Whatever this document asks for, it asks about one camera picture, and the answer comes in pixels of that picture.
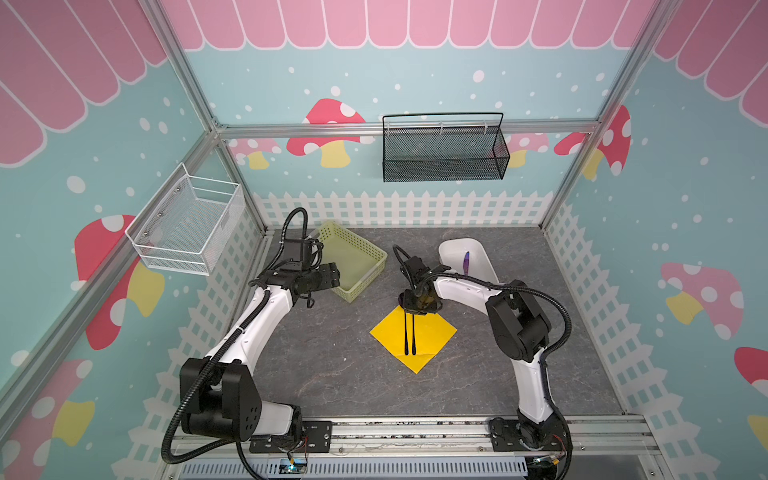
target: mushroom illustration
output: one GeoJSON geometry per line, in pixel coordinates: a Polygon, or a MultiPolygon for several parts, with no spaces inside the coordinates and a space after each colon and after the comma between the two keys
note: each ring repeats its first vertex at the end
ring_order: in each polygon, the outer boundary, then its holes
{"type": "Polygon", "coordinates": [[[241,138],[232,139],[227,142],[238,165],[245,165],[245,159],[248,159],[248,166],[251,170],[264,170],[270,166],[262,152],[272,154],[281,154],[283,150],[277,145],[274,138],[241,138]]]}
{"type": "MultiPolygon", "coordinates": [[[[74,239],[79,280],[72,283],[73,290],[79,289],[91,278],[122,238],[123,229],[131,220],[133,217],[130,215],[114,215],[96,220],[80,230],[74,239]]],[[[105,349],[118,337],[127,299],[136,303],[141,315],[146,317],[154,311],[164,288],[165,277],[162,273],[151,272],[138,258],[134,260],[85,329],[91,348],[105,349]]]]}
{"type": "MultiPolygon", "coordinates": [[[[581,144],[584,143],[585,138],[586,134],[570,134],[554,146],[554,152],[557,155],[574,154],[581,147],[581,144]]],[[[620,174],[624,169],[624,165],[627,164],[631,140],[632,123],[629,110],[621,105],[608,130],[603,134],[597,149],[592,152],[589,160],[587,160],[587,164],[582,172],[584,178],[595,181],[598,177],[598,165],[603,158],[607,160],[613,175],[620,174]]]]}
{"type": "Polygon", "coordinates": [[[91,360],[69,360],[58,367],[2,446],[5,480],[38,480],[48,463],[52,439],[61,439],[71,447],[80,442],[96,404],[69,402],[67,398],[92,368],[91,360]]]}
{"type": "Polygon", "coordinates": [[[506,138],[509,149],[509,164],[507,168],[518,168],[525,165],[525,154],[537,151],[543,154],[549,150],[547,134],[511,134],[506,138]]]}
{"type": "Polygon", "coordinates": [[[733,362],[744,379],[768,396],[768,352],[743,346],[736,349],[733,362]]]}
{"type": "MultiPolygon", "coordinates": [[[[319,100],[302,122],[304,124],[361,124],[365,123],[362,116],[354,108],[332,98],[319,100]]],[[[344,150],[345,141],[361,144],[372,144],[373,137],[318,137],[291,138],[288,140],[288,151],[301,157],[311,154],[318,148],[323,151],[320,165],[325,168],[342,168],[349,165],[349,155],[344,150]]]]}
{"type": "Polygon", "coordinates": [[[662,281],[681,290],[667,298],[667,306],[675,318],[690,325],[694,317],[706,310],[717,335],[728,340],[741,326],[744,314],[744,297],[738,280],[727,270],[682,263],[665,263],[661,266],[662,281]]]}

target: white wire basket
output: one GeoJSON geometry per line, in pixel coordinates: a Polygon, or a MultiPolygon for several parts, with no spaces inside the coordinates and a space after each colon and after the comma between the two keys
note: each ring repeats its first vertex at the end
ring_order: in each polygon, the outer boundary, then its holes
{"type": "Polygon", "coordinates": [[[239,184],[179,164],[125,234],[148,268],[210,275],[244,211],[239,184]]]}

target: light green basket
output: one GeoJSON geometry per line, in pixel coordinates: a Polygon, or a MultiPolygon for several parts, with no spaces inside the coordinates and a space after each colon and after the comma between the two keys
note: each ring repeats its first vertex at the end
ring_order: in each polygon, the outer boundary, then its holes
{"type": "Polygon", "coordinates": [[[323,263],[334,262],[339,268],[341,284],[333,292],[349,303],[384,270],[384,250],[332,220],[311,237],[323,242],[323,263]]]}

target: marble-patterned surface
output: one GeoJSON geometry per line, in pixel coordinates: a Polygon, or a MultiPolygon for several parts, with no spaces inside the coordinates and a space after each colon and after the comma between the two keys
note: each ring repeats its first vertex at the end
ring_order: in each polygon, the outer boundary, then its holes
{"type": "MultiPolygon", "coordinates": [[[[458,332],[415,375],[369,331],[407,287],[392,255],[397,243],[435,266],[443,240],[473,237],[485,247],[501,281],[521,279],[559,299],[573,334],[548,359],[552,395],[566,415],[621,413],[611,384],[541,231],[536,228],[357,229],[384,249],[384,272],[353,303],[318,292],[308,310],[300,300],[283,318],[257,363],[262,399],[302,407],[304,416],[513,415],[518,392],[510,360],[493,340],[488,317],[446,302],[441,315],[458,332]]],[[[276,252],[272,245],[269,258],[276,252]]],[[[559,338],[562,319],[542,303],[559,338]]]]}

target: yellow square cloth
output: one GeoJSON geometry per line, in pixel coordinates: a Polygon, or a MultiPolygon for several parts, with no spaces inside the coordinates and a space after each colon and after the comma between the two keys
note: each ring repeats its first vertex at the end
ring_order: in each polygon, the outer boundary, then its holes
{"type": "Polygon", "coordinates": [[[411,355],[413,322],[410,315],[405,322],[404,315],[402,307],[398,306],[385,316],[379,325],[373,327],[371,335],[397,360],[414,373],[419,373],[453,337],[456,328],[437,313],[416,315],[416,355],[411,355]],[[406,330],[408,331],[408,355],[406,355],[406,330]]]}

